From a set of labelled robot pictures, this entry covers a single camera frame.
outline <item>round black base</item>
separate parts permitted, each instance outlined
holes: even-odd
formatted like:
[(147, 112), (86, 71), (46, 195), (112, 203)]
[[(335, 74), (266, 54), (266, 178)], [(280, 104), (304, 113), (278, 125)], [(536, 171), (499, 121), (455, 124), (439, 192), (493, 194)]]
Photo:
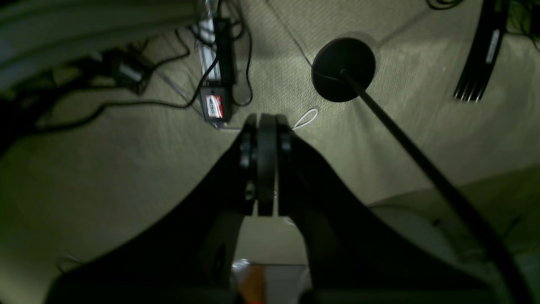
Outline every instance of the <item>round black base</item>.
[(313, 86), (324, 99), (344, 102), (358, 97), (340, 76), (342, 70), (367, 89), (375, 76), (375, 55), (368, 45), (354, 38), (339, 38), (326, 44), (312, 68)]

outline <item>white cable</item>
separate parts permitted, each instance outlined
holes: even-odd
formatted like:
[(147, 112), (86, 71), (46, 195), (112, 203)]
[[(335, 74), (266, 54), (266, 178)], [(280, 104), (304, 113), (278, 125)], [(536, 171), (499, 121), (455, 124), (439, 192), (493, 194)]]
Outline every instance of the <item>white cable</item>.
[[(308, 121), (302, 123), (302, 121), (311, 113), (314, 113), (313, 114), (313, 117), (311, 117)], [(303, 128), (305, 126), (307, 126), (308, 124), (312, 123), (315, 118), (317, 117), (317, 115), (319, 114), (319, 110), (317, 108), (313, 108), (309, 111), (307, 111), (293, 126), (293, 131), (295, 130), (298, 130), (300, 128)], [(221, 130), (221, 131), (224, 131), (224, 132), (235, 132), (235, 133), (239, 133), (242, 131), (242, 129), (237, 129), (237, 128), (218, 128), (217, 125), (214, 124), (214, 127), (216, 127), (217, 129)]]

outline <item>beige carpet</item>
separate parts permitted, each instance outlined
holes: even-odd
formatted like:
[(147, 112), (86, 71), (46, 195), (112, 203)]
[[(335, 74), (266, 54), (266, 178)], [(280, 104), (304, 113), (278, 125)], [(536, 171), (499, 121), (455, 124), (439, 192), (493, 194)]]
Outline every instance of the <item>beige carpet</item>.
[[(442, 12), (430, 11), (424, 0), (272, 3), (311, 59), (336, 37), (361, 37), (370, 44), (377, 73), (368, 92), (458, 186), (540, 163), (540, 54), (530, 41), (504, 39), (482, 103), (452, 98), (481, 1)], [(232, 126), (250, 113), (285, 114), (294, 123), (318, 107), (318, 118), (298, 134), (364, 203), (431, 188), (361, 102), (334, 104), (317, 95), (309, 66), (263, 0), (242, 6), (254, 36), (255, 98), (237, 111)], [(193, 43), (187, 32), (183, 36)], [(245, 40), (237, 44), (240, 79), (246, 49)], [(180, 49), (169, 33), (155, 40), (148, 55), (175, 52)], [(198, 57), (162, 72), (190, 95), (200, 77)], [(241, 102), (247, 98), (244, 81), (235, 95)], [(146, 97), (184, 102), (157, 77)], [(75, 94), (50, 120), (84, 116), (104, 100), (122, 98), (133, 96)], [(87, 261), (144, 230), (190, 192), (233, 139), (194, 110), (133, 108), (109, 110), (83, 129), (18, 141), (0, 160), (0, 300), (41, 302), (58, 275), (57, 257), (72, 254)], [(505, 194), (511, 204), (511, 189)], [(237, 256), (304, 262), (301, 236), (279, 218), (246, 220)]]

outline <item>black pole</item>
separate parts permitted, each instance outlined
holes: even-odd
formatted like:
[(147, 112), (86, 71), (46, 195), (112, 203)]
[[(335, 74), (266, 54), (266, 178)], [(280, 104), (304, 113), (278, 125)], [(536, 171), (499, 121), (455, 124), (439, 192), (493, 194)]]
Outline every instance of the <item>black pole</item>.
[(366, 90), (352, 79), (345, 70), (341, 76), (364, 100), (371, 111), (379, 118), (384, 126), (392, 133), (401, 146), (409, 153), (418, 166), (431, 179), (435, 187), (450, 203), (454, 211), (463, 219), (463, 222), (478, 242), (484, 246), (487, 255), (493, 260), (495, 266), (503, 276), (503, 280), (510, 290), (515, 304), (532, 304), (532, 296), (523, 276), (517, 268), (514, 259), (504, 246), (501, 239), (495, 234), (491, 226), (465, 199), (465, 197), (435, 168), (419, 148), (401, 130), (401, 128), (379, 107), (379, 105), (366, 93)]

